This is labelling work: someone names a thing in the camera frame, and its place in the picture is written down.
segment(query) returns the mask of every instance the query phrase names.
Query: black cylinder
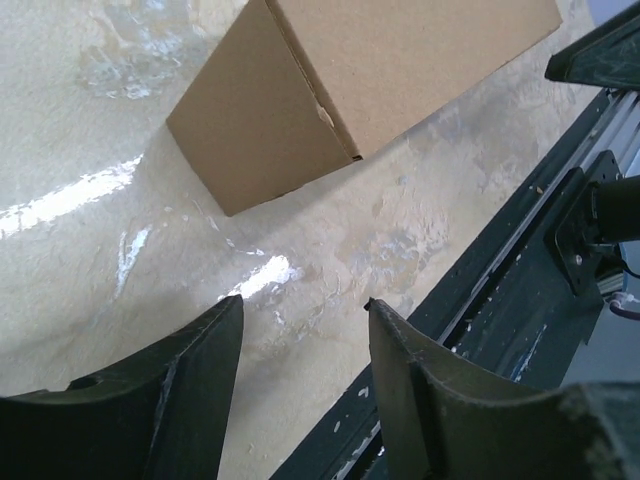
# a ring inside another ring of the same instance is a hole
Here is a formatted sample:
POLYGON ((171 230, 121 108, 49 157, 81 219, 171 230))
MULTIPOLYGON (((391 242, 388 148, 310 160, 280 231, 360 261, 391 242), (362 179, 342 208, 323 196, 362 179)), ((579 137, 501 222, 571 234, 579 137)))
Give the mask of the black cylinder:
POLYGON ((640 176, 599 185, 593 206, 604 242, 640 240, 640 176))

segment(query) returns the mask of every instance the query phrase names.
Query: beige tabletop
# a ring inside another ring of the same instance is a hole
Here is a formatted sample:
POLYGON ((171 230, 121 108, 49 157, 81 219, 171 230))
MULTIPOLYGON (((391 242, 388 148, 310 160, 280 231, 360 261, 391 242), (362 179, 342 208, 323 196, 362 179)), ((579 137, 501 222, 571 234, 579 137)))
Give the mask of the beige tabletop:
POLYGON ((226 218, 164 119, 240 0, 7 0, 0 394, 68 382, 246 300, 220 478, 262 479, 368 363, 369 296, 410 313, 595 89, 559 31, 373 158, 226 218))

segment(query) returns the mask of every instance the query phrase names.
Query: box top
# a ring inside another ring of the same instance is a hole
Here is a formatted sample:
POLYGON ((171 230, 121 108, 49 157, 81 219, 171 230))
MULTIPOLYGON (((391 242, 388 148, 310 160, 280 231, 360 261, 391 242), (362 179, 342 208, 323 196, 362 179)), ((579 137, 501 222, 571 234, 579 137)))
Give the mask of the box top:
POLYGON ((555 0, 269 0, 352 155, 374 153, 561 23, 555 0))

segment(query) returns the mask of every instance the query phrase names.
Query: black pointed object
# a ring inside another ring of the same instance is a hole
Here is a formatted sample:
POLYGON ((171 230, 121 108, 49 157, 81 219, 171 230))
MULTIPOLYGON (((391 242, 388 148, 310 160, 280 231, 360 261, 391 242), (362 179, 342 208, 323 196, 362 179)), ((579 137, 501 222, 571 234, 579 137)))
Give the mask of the black pointed object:
POLYGON ((638 478, 640 384, 539 392, 455 355, 386 303, 369 305, 390 478, 638 478))
POLYGON ((243 321, 225 298, 64 392, 0 399, 2 477, 216 478, 243 321))
POLYGON ((622 90, 640 90, 640 2, 551 57, 545 77, 622 90))

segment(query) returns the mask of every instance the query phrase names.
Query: brown box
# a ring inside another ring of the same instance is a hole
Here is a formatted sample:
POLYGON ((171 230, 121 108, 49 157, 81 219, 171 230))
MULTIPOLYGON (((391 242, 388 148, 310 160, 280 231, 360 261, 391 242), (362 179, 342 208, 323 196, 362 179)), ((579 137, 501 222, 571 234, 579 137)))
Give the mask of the brown box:
POLYGON ((250 0, 167 125, 233 215, 366 158, 560 22, 555 0, 250 0))

